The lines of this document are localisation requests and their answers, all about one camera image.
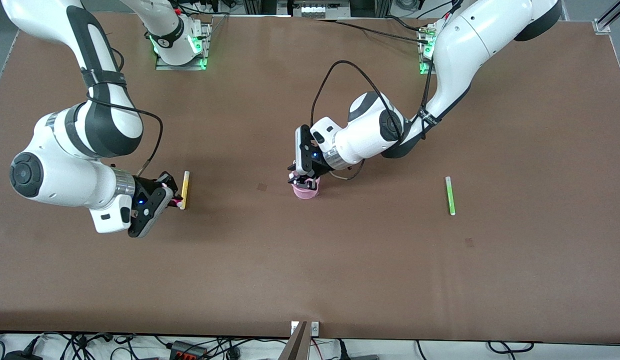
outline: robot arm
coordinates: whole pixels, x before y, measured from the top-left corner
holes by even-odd
[[[299,127],[296,158],[289,168],[298,175],[289,182],[314,190],[316,178],[328,171],[346,169],[378,154],[403,157],[466,95],[486,61],[512,40],[542,34],[560,15],[557,0],[479,0],[458,16],[438,20],[429,26],[436,31],[431,62],[437,87],[425,107],[408,119],[385,95],[381,94],[382,101],[370,91],[354,100],[345,128],[328,117],[312,128]]]
[[[177,188],[167,173],[150,180],[100,161],[132,153],[143,134],[104,30],[80,0],[2,2],[17,27],[72,50],[94,99],[39,119],[10,166],[13,188],[41,203],[88,208],[99,233],[143,237]]]

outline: power cord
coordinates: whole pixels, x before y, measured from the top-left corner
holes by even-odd
[[[163,342],[157,335],[154,335],[156,341],[160,342],[162,346],[168,347],[168,342]]]
[[[363,26],[359,26],[359,25],[355,25],[353,23],[347,23],[347,22],[340,22],[340,21],[333,21],[333,23],[335,24],[340,24],[340,25],[345,25],[346,27],[351,27],[351,28],[355,28],[355,29],[359,29],[359,30],[363,30],[365,32],[371,32],[374,34],[379,34],[379,35],[383,35],[386,37],[391,37],[391,38],[395,38],[395,39],[401,39],[401,40],[406,40],[406,41],[412,41],[415,43],[420,43],[420,44],[424,44],[427,45],[428,41],[424,40],[424,39],[416,39],[416,38],[409,38],[406,36],[400,36],[400,35],[396,35],[396,34],[390,34],[389,32],[383,32],[380,30],[374,30],[374,29],[369,29],[367,27],[363,27]]]
[[[341,356],[339,360],[351,360],[350,356],[348,355],[348,349],[346,348],[346,343],[344,342],[344,340],[342,339],[337,339],[337,340],[339,340],[339,346],[341,348]]]
[[[123,65],[126,63],[126,59],[125,59],[125,57],[123,57],[123,54],[121,54],[121,52],[119,50],[116,50],[116,48],[114,48],[112,46],[110,48],[112,49],[113,53],[116,53],[118,55],[118,57],[121,58],[121,62],[116,65],[116,67],[118,68],[118,71],[121,73],[121,71],[123,70]]]
[[[112,359],[113,359],[113,357],[114,357],[114,353],[116,353],[116,352],[117,352],[117,350],[125,350],[125,351],[127,351],[128,353],[130,353],[130,360],[134,360],[134,356],[133,356],[132,351],[130,351],[127,347],[124,347],[124,346],[120,346],[120,347],[118,347],[118,348],[116,348],[116,349],[112,350],[112,353],[110,353],[110,360],[112,360]]]
[[[347,65],[351,66],[352,68],[356,69],[356,71],[358,71],[358,73],[360,73],[361,76],[363,76],[365,78],[367,83],[370,84],[370,86],[372,87],[372,89],[376,93],[376,96],[378,96],[379,99],[381,99],[381,103],[383,103],[383,106],[385,107],[385,111],[388,112],[388,115],[392,119],[392,126],[394,126],[394,130],[395,130],[397,136],[399,138],[401,138],[402,133],[401,133],[401,131],[399,131],[399,125],[397,125],[397,121],[401,121],[401,120],[397,119],[397,118],[395,118],[395,116],[393,116],[394,112],[390,110],[390,107],[388,106],[388,103],[386,103],[386,100],[384,99],[383,95],[381,94],[381,91],[379,91],[379,89],[374,84],[374,82],[372,82],[372,80],[367,75],[367,73],[365,73],[365,71],[361,70],[360,67],[356,66],[355,63],[352,63],[351,61],[348,61],[348,60],[338,60],[335,63],[333,63],[332,66],[330,66],[330,69],[328,70],[328,73],[326,73],[325,77],[323,78],[323,82],[321,83],[321,86],[319,86],[319,91],[317,91],[316,96],[314,97],[314,101],[312,101],[312,109],[310,109],[310,127],[312,128],[312,126],[315,124],[315,106],[317,105],[317,100],[319,100],[319,96],[321,95],[321,91],[323,91],[324,86],[326,85],[326,82],[328,81],[328,78],[330,77],[330,73],[332,73],[332,71],[335,68],[335,66],[337,66],[339,64],[347,64]],[[357,175],[359,175],[359,173],[361,172],[361,169],[363,169],[363,164],[365,162],[366,162],[365,159],[361,160],[360,166],[358,166],[358,169],[356,169],[355,173],[352,176],[350,176],[350,177],[338,177],[338,179],[353,180]]]
[[[501,344],[506,350],[497,350],[493,347],[493,343],[497,343],[497,344]],[[508,344],[506,344],[505,341],[488,341],[488,348],[493,352],[493,353],[497,353],[497,354],[501,354],[501,355],[506,355],[508,354],[509,356],[512,357],[512,360],[517,360],[516,357],[514,357],[514,354],[522,354],[522,353],[527,353],[529,351],[532,350],[532,348],[535,347],[535,343],[534,342],[529,342],[530,346],[526,347],[526,348],[522,348],[522,349],[515,349],[512,350]]]
[[[422,360],[428,360],[426,358],[426,355],[424,355],[424,350],[422,349],[422,344],[419,342],[419,340],[415,340],[417,343],[417,349],[419,349],[419,355],[421,356]]]
[[[4,342],[0,340],[0,346],[1,346],[0,360],[4,360],[4,358],[6,357],[6,344],[4,344]]]
[[[153,114],[152,112],[149,112],[149,111],[145,111],[145,110],[141,110],[141,109],[136,109],[134,107],[127,107],[127,106],[123,106],[123,105],[112,104],[111,102],[105,102],[105,101],[97,100],[96,98],[93,98],[92,96],[90,96],[90,93],[86,93],[85,96],[86,96],[86,98],[88,98],[88,100],[92,101],[93,103],[97,103],[97,104],[100,104],[100,105],[105,105],[106,107],[111,107],[111,108],[115,108],[115,109],[127,110],[129,112],[136,112],[136,113],[139,113],[139,114],[143,114],[144,116],[152,117],[153,119],[155,119],[159,123],[159,135],[156,138],[156,143],[154,145],[154,149],[152,150],[152,153],[150,154],[150,157],[148,157],[148,159],[144,162],[143,166],[141,166],[139,171],[137,171],[137,173],[136,173],[136,176],[141,176],[141,174],[143,174],[143,172],[146,170],[146,168],[148,167],[148,165],[150,164],[152,159],[155,157],[155,154],[157,153],[157,149],[159,149],[159,144],[161,144],[161,137],[163,137],[163,135],[164,135],[164,122],[161,120],[161,118],[159,116],[157,116],[156,114]]]

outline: cable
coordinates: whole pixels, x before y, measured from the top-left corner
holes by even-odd
[[[6,344],[4,344],[4,342],[0,340],[0,346],[1,346],[0,360],[4,360],[4,358],[6,357]]]
[[[116,105],[116,104],[112,104],[111,102],[105,102],[105,101],[97,100],[96,98],[93,98],[92,96],[90,96],[90,93],[86,93],[85,96],[86,96],[86,98],[88,98],[88,100],[92,101],[93,103],[97,103],[97,104],[100,104],[100,105],[105,105],[106,107],[111,107],[111,108],[115,108],[115,109],[127,110],[129,112],[136,112],[136,113],[139,113],[139,114],[143,114],[144,116],[152,117],[155,120],[157,120],[157,122],[159,123],[159,135],[156,138],[156,144],[154,145],[154,149],[152,150],[152,153],[150,154],[150,157],[148,157],[148,160],[146,160],[144,162],[143,166],[141,166],[139,171],[137,171],[137,173],[136,173],[136,176],[138,176],[138,177],[141,176],[141,174],[143,174],[143,172],[146,170],[146,168],[148,167],[148,165],[150,164],[152,159],[155,157],[155,154],[157,153],[157,149],[159,149],[159,144],[161,144],[161,137],[163,137],[163,135],[164,135],[164,122],[161,120],[161,118],[159,116],[157,116],[156,114],[153,114],[152,112],[149,112],[149,111],[145,111],[145,110],[141,110],[141,109],[135,109],[134,107],[127,107],[127,106],[122,106],[122,105]]]
[[[408,30],[413,30],[413,32],[418,32],[419,31],[419,27],[413,27],[408,25],[407,23],[405,23],[401,18],[394,16],[393,14],[387,14],[386,16],[383,17],[384,19],[393,19],[395,20],[397,23],[399,23],[402,27],[408,29]]]
[[[501,345],[502,345],[502,346],[503,346],[506,350],[496,350],[496,349],[493,347],[493,343],[498,343],[498,344],[501,344]],[[501,354],[501,355],[508,354],[509,356],[511,356],[511,357],[512,357],[512,360],[517,360],[517,359],[514,357],[514,354],[522,354],[522,353],[527,353],[527,352],[531,351],[531,350],[532,350],[532,348],[534,348],[534,347],[535,347],[535,343],[534,343],[534,342],[530,342],[529,344],[530,344],[530,346],[528,346],[528,347],[526,347],[526,348],[522,348],[522,349],[518,349],[518,350],[516,350],[516,349],[515,349],[515,350],[512,350],[512,349],[508,346],[508,344],[506,344],[506,342],[504,342],[504,341],[488,341],[488,348],[489,348],[491,351],[493,351],[493,353],[496,353],[496,354]]]
[[[344,342],[344,340],[342,339],[337,339],[337,340],[339,340],[339,346],[341,348],[341,356],[339,360],[351,360],[350,356],[348,355],[348,349],[346,349],[346,343]]]
[[[329,171],[330,175],[332,175],[333,178],[337,178],[339,180],[353,180],[357,175],[359,175],[359,173],[361,173],[361,169],[363,169],[363,164],[366,162],[365,159],[362,159],[361,162],[359,163],[358,168],[356,168],[356,171],[354,171],[354,173],[352,174],[352,176],[349,177],[344,177],[344,176],[339,176],[336,175],[333,171]]]
[[[154,335],[154,338],[156,339],[156,341],[160,342],[162,346],[168,347],[168,342],[161,341],[161,339],[157,335]]]
[[[391,37],[391,38],[396,38],[396,39],[402,39],[402,40],[407,40],[407,41],[413,41],[415,43],[420,43],[420,44],[428,44],[428,41],[424,40],[424,39],[416,39],[416,38],[409,38],[406,36],[400,36],[400,35],[396,35],[396,34],[390,34],[389,32],[383,32],[383,31],[379,31],[379,30],[374,30],[374,29],[368,29],[367,27],[363,27],[363,26],[359,26],[359,25],[355,25],[353,23],[347,23],[347,22],[340,22],[340,21],[334,21],[335,24],[340,24],[340,25],[345,25],[346,27],[351,27],[351,28],[355,28],[355,29],[359,29],[359,30],[363,30],[365,32],[371,32],[374,34],[379,34],[379,35],[384,35],[386,37]]]
[[[26,346],[26,348],[23,349],[24,355],[30,357],[32,353],[34,353],[34,347],[36,346],[37,341],[39,340],[40,337],[41,335],[37,335],[34,339],[31,340],[31,342],[29,342],[28,346]]]
[[[220,27],[221,24],[224,23],[224,20],[226,20],[226,18],[230,18],[230,14],[229,13],[228,14],[224,14],[224,16],[221,16],[221,20],[219,21],[219,23],[217,23],[217,25],[215,25],[212,28],[212,31],[210,31],[210,39],[212,39],[212,34],[214,34],[215,31],[217,30],[217,28]]]
[[[117,350],[125,350],[125,351],[127,351],[128,353],[130,353],[130,360],[133,360],[133,359],[134,359],[134,358],[132,357],[132,351],[128,350],[128,348],[127,348],[127,347],[123,347],[123,346],[121,346],[121,347],[118,347],[118,348],[116,348],[116,349],[112,350],[112,353],[110,354],[110,360],[112,360],[112,358],[114,357],[114,353],[116,353],[116,352],[117,352]]]
[[[452,1],[448,1],[448,2],[444,2],[443,4],[436,6],[436,7],[432,7],[432,9],[429,9],[428,11],[422,12],[421,14],[418,14],[415,19],[420,19],[422,18],[422,16],[424,16],[425,14],[431,13],[433,11],[435,11],[436,9],[440,9],[442,7],[445,7],[446,5],[451,5]],[[401,18],[408,18],[409,16],[411,16],[412,14],[416,13],[418,10],[414,10],[413,12],[409,13],[409,14],[405,14],[404,16],[401,16]]]
[[[358,73],[360,73],[361,76],[365,78],[367,83],[370,84],[370,86],[376,93],[376,96],[378,96],[379,99],[381,100],[381,103],[383,103],[383,107],[385,107],[385,111],[388,112],[388,116],[390,116],[390,118],[392,119],[392,126],[394,126],[394,130],[397,134],[398,139],[401,139],[402,132],[399,131],[399,125],[397,125],[397,120],[399,119],[395,119],[395,117],[393,116],[394,112],[390,111],[390,107],[388,106],[388,103],[386,102],[383,94],[381,94],[381,91],[379,91],[377,86],[374,84],[374,82],[372,82],[372,80],[367,75],[367,73],[365,73],[365,71],[361,70],[361,68],[356,66],[355,63],[352,63],[351,61],[348,61],[348,60],[338,60],[335,63],[333,63],[332,66],[330,66],[328,73],[326,73],[325,77],[323,78],[323,82],[321,83],[321,86],[319,86],[319,91],[317,91],[316,96],[314,97],[314,101],[312,101],[312,108],[310,109],[310,127],[312,128],[312,126],[315,124],[315,106],[317,105],[317,100],[319,100],[321,91],[323,91],[324,86],[326,85],[326,82],[328,81],[328,78],[330,77],[330,74],[332,73],[333,69],[335,68],[335,66],[339,64],[347,64],[351,66],[352,68],[355,68],[356,71],[358,71]],[[344,177],[344,179],[353,180],[357,175],[359,175],[359,173],[361,172],[361,169],[363,169],[363,164],[365,163],[365,161],[366,161],[365,159],[362,159],[360,166],[358,166],[358,169],[356,169],[356,172],[350,177]]]
[[[324,360],[324,356],[321,354],[321,350],[319,350],[319,345],[317,344],[317,340],[312,339],[312,343],[314,344],[314,348],[316,349],[317,354],[319,354],[319,360]]]
[[[417,342],[417,349],[419,349],[419,355],[421,355],[422,360],[428,360],[426,358],[426,355],[424,355],[424,351],[422,350],[422,344],[419,342],[419,340],[415,340]]]
[[[118,68],[118,71],[121,72],[121,70],[123,70],[123,65],[126,63],[126,59],[125,57],[123,57],[123,54],[121,54],[121,52],[119,50],[116,50],[116,48],[114,47],[110,47],[112,49],[113,53],[116,53],[118,55],[118,57],[121,58],[121,62],[120,64],[118,64],[116,67]]]
[[[130,355],[134,358],[134,360],[140,360],[139,356],[137,356],[135,351],[132,350],[132,342],[130,342],[130,341],[127,342],[127,348],[130,350]]]

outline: brown tabletop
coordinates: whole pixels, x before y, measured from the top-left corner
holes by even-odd
[[[188,209],[132,239],[11,189],[35,122],[86,93],[67,47],[20,34],[0,82],[0,330],[284,337],[301,319],[322,337],[620,343],[620,69],[590,23],[509,44],[408,156],[299,200],[294,130],[329,66],[355,62],[410,117],[425,82],[414,44],[230,18],[206,71],[154,71],[134,14],[98,18],[134,104],[165,123],[145,175],[191,171]],[[340,66],[316,116],[344,126],[369,86]],[[104,162],[136,171],[156,135],[148,118],[139,149]]]

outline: black joint cap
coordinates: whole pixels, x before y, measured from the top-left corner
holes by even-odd
[[[10,164],[10,184],[25,198],[39,194],[43,183],[43,167],[39,158],[30,152],[22,152]]]
[[[326,141],[326,139],[324,139],[324,137],[318,131],[313,132],[312,137],[314,137],[317,144],[323,144],[324,141]]]

